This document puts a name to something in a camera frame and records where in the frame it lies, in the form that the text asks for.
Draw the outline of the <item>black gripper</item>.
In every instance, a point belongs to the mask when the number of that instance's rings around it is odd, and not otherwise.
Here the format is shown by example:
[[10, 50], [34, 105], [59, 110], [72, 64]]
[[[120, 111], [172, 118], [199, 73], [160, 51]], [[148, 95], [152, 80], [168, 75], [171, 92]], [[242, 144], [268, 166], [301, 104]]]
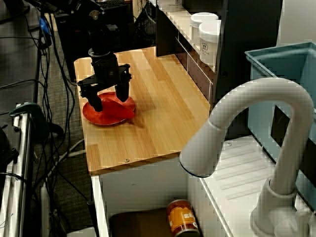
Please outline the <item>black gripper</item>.
[[98, 92], [110, 87], [116, 90], [116, 97], [125, 102], [129, 98], [129, 82], [131, 74], [130, 65], [119, 65], [117, 57], [113, 53], [89, 54], [94, 69], [94, 74], [78, 82], [80, 94], [86, 98], [96, 112], [101, 112], [102, 100]]

